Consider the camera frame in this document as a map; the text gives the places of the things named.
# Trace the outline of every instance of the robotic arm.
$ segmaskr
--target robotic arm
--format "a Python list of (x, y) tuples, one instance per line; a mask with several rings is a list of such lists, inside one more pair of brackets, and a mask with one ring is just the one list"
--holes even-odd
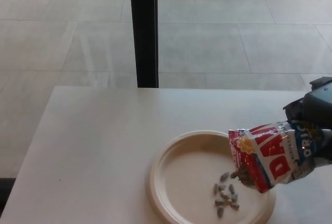
[[(311, 92), (283, 108), (287, 119), (308, 121), (321, 129), (332, 130), (332, 77), (322, 77), (310, 84)], [(313, 157), (316, 167), (332, 164), (332, 142)]]

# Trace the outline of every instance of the seed bag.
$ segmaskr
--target seed bag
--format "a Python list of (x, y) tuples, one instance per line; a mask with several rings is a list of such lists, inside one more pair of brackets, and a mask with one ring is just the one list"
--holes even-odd
[(229, 130), (230, 148), (242, 184), (264, 193), (332, 164), (332, 131), (306, 121), (284, 121)]

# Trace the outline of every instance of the floor tile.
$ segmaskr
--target floor tile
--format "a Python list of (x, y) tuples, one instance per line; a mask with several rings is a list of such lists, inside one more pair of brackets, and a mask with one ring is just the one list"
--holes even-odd
[(316, 25), (327, 45), (332, 49), (332, 25)]
[(113, 73), (109, 74), (109, 88), (137, 88), (137, 77), (135, 73)]
[(264, 0), (195, 0), (199, 23), (274, 23)]
[(80, 21), (119, 22), (123, 0), (86, 0), (81, 8)]
[(0, 69), (59, 71), (76, 25), (71, 22), (0, 22)]
[(2, 88), (4, 87), (8, 77), (9, 77), (9, 72), (0, 71), (0, 92), (1, 92)]
[(299, 74), (206, 74), (207, 88), (305, 90)]
[(158, 0), (160, 23), (196, 23), (195, 0)]
[(314, 25), (241, 24), (253, 73), (328, 73), (332, 53)]
[(0, 115), (42, 114), (60, 72), (10, 72), (0, 93)]
[(236, 25), (160, 24), (159, 71), (249, 73)]
[(301, 74), (301, 77), (306, 85), (307, 91), (311, 91), (310, 82), (321, 77), (332, 77), (332, 74)]
[(203, 73), (159, 73), (159, 88), (206, 88)]
[(123, 0), (52, 0), (46, 20), (119, 22)]
[(16, 178), (21, 169), (27, 149), (3, 148), (0, 149), (0, 177)]
[(123, 0), (120, 22), (124, 22), (124, 23), (133, 22), (132, 15), (131, 15), (131, 0)]
[(0, 115), (0, 149), (24, 149), (26, 151), (42, 113), (42, 111), (29, 114), (2, 113)]
[(50, 0), (0, 0), (0, 19), (41, 19)]
[(277, 23), (332, 23), (332, 0), (266, 0)]
[(80, 23), (64, 71), (135, 72), (131, 23)]
[(106, 72), (62, 72), (59, 86), (87, 86), (106, 88)]

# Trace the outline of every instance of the yellow flower logo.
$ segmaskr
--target yellow flower logo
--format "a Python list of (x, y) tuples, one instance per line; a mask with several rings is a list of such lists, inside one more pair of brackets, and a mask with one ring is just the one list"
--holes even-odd
[(238, 140), (238, 147), (241, 149), (242, 152), (245, 152), (247, 154), (255, 153), (250, 138), (247, 135), (241, 137)]

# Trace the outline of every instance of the paper plate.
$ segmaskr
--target paper plate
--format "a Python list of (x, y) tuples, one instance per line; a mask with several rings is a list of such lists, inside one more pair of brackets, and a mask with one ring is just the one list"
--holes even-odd
[(234, 170), (228, 135), (196, 131), (181, 135), (161, 149), (149, 175), (149, 197), (154, 209), (168, 223), (262, 224), (270, 218), (275, 204), (274, 190), (261, 194), (228, 179), (239, 194), (240, 209), (230, 206), (217, 217), (214, 183), (221, 174)]

